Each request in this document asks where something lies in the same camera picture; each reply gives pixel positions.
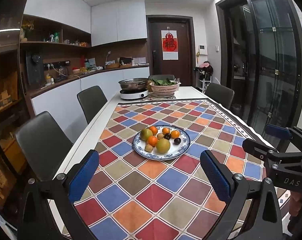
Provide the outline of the operator right hand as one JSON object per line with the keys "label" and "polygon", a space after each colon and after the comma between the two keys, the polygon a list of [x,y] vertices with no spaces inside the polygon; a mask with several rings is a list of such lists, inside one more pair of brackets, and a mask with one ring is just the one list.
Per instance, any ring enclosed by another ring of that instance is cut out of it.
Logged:
{"label": "operator right hand", "polygon": [[289,214],[291,217],[296,217],[302,208],[302,193],[291,191]]}

